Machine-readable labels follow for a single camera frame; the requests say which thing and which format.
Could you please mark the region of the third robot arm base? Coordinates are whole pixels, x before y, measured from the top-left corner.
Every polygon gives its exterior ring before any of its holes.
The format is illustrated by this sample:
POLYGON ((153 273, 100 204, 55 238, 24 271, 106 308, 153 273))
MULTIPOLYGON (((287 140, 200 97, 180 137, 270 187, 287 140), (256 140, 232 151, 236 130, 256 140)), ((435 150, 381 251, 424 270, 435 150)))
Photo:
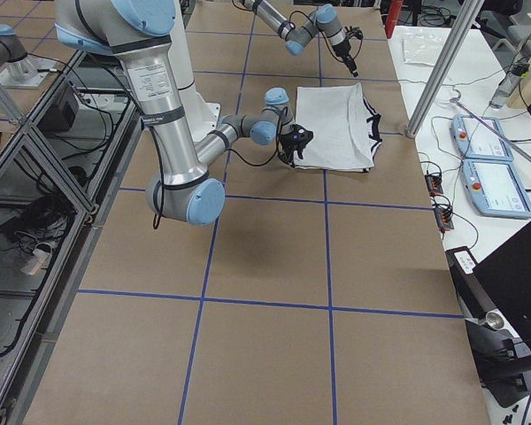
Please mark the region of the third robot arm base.
POLYGON ((50 73, 55 73, 56 61, 31 57, 15 31, 0 24, 0 84, 8 89, 37 89, 50 73))

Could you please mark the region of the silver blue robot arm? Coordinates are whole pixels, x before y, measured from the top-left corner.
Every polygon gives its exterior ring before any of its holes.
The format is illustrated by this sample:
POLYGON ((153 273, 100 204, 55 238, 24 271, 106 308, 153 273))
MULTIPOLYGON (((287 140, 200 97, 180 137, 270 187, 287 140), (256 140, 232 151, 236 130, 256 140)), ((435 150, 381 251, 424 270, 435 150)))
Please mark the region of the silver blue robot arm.
POLYGON ((224 186, 208 167, 238 139, 275 143, 275 156, 291 164, 313 133, 296 124, 285 90, 273 88, 260 114, 228 115, 195 142, 169 58, 178 14, 171 1, 58 1, 56 30, 64 45, 121 63, 158 152, 159 171, 146 191, 154 219, 205 226, 225 204, 224 186))
POLYGON ((252 12, 270 27, 285 43, 293 56, 320 35, 333 58, 344 64, 353 77, 358 77, 356 56, 364 35, 359 27, 345 27, 332 4, 322 4, 309 13, 293 11, 288 18, 268 1, 232 1, 235 8, 252 12))

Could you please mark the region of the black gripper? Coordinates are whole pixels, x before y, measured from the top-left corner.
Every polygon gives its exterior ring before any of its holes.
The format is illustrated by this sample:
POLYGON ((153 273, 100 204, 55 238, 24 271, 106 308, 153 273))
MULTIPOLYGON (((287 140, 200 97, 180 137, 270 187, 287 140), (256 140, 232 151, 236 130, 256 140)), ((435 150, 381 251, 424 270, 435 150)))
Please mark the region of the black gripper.
POLYGON ((359 27, 343 27, 338 33, 337 41, 334 43, 334 54, 343 64, 348 67, 350 74, 353 77, 358 77, 358 68, 355 59, 361 50, 362 44, 359 44, 356 55, 352 56, 350 54, 350 40, 353 38, 362 43, 364 40, 364 34, 362 30, 359 27))
POLYGON ((303 159, 303 151, 313 137, 314 133, 311 130, 298 124, 291 124, 288 133, 279 137, 281 143, 279 160, 288 166, 294 166, 294 155, 297 154, 299 159, 303 159))

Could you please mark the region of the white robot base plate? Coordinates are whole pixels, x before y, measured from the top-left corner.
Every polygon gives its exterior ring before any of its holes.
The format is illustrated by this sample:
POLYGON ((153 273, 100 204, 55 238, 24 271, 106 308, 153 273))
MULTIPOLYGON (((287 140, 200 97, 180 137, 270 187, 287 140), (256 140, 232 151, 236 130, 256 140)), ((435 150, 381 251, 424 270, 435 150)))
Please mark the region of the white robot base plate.
POLYGON ((195 105, 189 110, 189 129, 194 143, 200 143, 219 121, 221 104, 208 103, 197 99, 195 105))

